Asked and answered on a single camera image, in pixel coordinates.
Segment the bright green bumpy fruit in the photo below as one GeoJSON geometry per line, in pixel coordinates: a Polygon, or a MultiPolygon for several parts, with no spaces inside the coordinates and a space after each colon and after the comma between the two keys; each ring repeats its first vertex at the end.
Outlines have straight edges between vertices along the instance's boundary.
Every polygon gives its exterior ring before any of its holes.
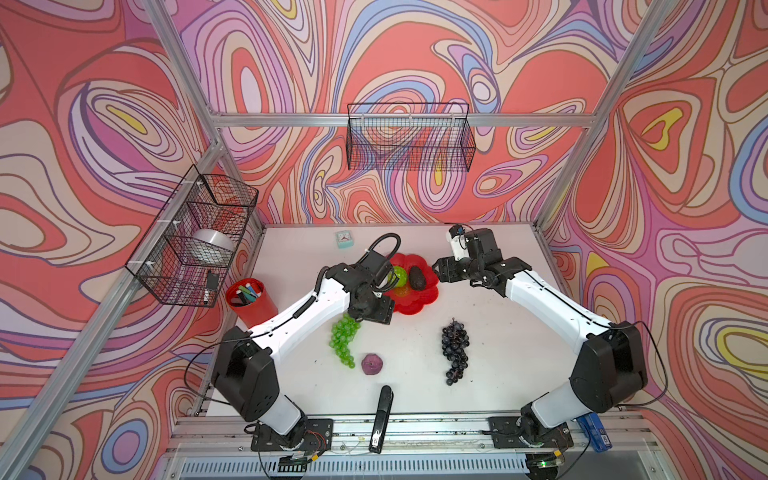
{"type": "Polygon", "coordinates": [[[403,288],[408,284],[408,273],[403,267],[394,266],[393,275],[396,278],[396,288],[403,288]]]}

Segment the dark avocado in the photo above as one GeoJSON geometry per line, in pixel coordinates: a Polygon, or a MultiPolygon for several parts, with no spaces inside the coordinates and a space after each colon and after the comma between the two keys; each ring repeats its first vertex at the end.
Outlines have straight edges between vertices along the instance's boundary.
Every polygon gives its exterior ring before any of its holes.
{"type": "Polygon", "coordinates": [[[412,266],[408,271],[410,288],[415,291],[424,291],[427,288],[427,280],[423,270],[419,266],[412,266]]]}

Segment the green grape bunch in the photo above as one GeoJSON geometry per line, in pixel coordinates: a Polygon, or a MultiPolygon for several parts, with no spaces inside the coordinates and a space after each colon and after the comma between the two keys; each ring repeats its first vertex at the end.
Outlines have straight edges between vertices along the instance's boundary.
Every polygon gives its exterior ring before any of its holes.
{"type": "Polygon", "coordinates": [[[355,339],[359,329],[360,323],[348,313],[344,313],[331,329],[329,346],[340,362],[350,369],[356,366],[355,359],[350,350],[350,344],[355,339]]]}

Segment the purple round fruit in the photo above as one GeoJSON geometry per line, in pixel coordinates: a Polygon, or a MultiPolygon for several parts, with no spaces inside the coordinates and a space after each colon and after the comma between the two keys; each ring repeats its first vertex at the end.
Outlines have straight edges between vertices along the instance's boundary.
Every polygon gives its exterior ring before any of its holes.
{"type": "Polygon", "coordinates": [[[383,359],[374,353],[367,354],[361,362],[362,371],[368,376],[378,375],[382,371],[383,366],[383,359]]]}

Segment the dark purple grape bunch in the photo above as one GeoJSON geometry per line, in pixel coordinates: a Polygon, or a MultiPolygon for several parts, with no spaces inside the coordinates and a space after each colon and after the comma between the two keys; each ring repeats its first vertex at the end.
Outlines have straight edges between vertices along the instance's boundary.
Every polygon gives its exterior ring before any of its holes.
{"type": "Polygon", "coordinates": [[[470,341],[463,323],[456,319],[442,328],[441,350],[443,356],[449,362],[449,369],[445,373],[445,383],[452,386],[463,379],[468,367],[468,355],[466,349],[470,341]]]}

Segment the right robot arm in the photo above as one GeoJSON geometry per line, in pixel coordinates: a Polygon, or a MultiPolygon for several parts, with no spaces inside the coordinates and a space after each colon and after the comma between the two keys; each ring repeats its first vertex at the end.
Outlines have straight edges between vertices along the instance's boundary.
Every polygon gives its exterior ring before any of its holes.
{"type": "Polygon", "coordinates": [[[535,315],[576,354],[568,380],[520,410],[513,434],[521,442],[538,447],[565,422],[604,413],[646,387],[645,353],[635,325],[609,322],[557,291],[527,262],[505,258],[488,228],[454,224],[446,238],[452,254],[432,265],[440,282],[467,281],[495,291],[535,315]]]}

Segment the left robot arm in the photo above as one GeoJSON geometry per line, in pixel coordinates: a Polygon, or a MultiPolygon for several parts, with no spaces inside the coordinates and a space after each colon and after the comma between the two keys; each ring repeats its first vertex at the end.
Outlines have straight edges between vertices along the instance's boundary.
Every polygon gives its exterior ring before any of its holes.
{"type": "Polygon", "coordinates": [[[344,313],[358,322],[388,325],[395,303],[386,293],[396,285],[390,275],[400,245],[398,234],[386,233],[356,262],[321,269],[312,290],[254,332],[227,331],[213,365],[215,392],[247,422],[259,422],[284,438],[304,434],[306,415],[281,392],[278,364],[344,313]]]}

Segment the red flower-shaped fruit bowl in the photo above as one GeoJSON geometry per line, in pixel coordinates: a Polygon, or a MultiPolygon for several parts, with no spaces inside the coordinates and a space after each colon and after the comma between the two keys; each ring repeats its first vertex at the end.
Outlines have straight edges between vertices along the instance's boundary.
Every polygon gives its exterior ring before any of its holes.
{"type": "Polygon", "coordinates": [[[430,305],[438,299],[438,278],[423,257],[416,254],[397,253],[391,263],[394,267],[404,269],[407,274],[410,274],[413,268],[418,268],[423,274],[423,283],[425,284],[422,290],[416,290],[411,287],[410,280],[407,280],[404,286],[386,292],[385,296],[391,298],[395,303],[394,311],[396,313],[416,315],[426,305],[430,305]]]}

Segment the teal small clock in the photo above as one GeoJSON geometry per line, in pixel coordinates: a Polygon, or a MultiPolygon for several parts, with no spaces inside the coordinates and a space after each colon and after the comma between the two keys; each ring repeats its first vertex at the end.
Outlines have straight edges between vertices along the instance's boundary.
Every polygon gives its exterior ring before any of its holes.
{"type": "Polygon", "coordinates": [[[337,231],[335,241],[339,249],[351,248],[354,245],[353,234],[350,230],[337,231]]]}

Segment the red pen cup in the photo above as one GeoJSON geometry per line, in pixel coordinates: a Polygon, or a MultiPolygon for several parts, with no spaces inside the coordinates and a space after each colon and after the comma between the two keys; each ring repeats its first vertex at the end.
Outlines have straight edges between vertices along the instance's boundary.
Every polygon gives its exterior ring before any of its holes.
{"type": "Polygon", "coordinates": [[[245,278],[232,284],[225,293],[225,299],[247,328],[261,325],[278,314],[266,287],[255,278],[245,278]]]}

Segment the black stapler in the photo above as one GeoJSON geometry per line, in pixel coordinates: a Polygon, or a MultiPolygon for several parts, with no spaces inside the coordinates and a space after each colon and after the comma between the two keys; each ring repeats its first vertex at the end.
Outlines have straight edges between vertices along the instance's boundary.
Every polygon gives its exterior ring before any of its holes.
{"type": "Polygon", "coordinates": [[[371,453],[380,454],[383,450],[384,439],[393,402],[393,390],[389,385],[384,385],[380,390],[372,432],[369,440],[368,451],[371,453]]]}

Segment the white tape roll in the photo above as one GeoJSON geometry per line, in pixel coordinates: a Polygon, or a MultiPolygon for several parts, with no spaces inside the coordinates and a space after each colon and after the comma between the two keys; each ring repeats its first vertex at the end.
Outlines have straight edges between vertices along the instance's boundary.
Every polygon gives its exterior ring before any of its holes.
{"type": "Polygon", "coordinates": [[[198,229],[192,237],[213,247],[226,251],[234,251],[235,243],[231,237],[221,231],[214,229],[198,229]]]}

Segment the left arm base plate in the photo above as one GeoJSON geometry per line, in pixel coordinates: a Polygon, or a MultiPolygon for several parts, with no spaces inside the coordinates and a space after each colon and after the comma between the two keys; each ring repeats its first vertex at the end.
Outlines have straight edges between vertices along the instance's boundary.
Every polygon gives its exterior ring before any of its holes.
{"type": "Polygon", "coordinates": [[[299,422],[288,434],[279,435],[263,423],[248,424],[244,431],[251,435],[253,452],[322,453],[332,447],[334,421],[331,418],[309,418],[299,422]]]}

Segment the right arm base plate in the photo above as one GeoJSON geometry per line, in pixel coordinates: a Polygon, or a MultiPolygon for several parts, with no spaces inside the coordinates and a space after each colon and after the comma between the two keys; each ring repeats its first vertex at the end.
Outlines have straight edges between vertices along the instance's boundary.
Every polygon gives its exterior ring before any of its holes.
{"type": "Polygon", "coordinates": [[[529,416],[489,417],[488,428],[481,430],[480,433],[490,436],[497,449],[567,450],[574,446],[566,423],[547,428],[529,416]]]}

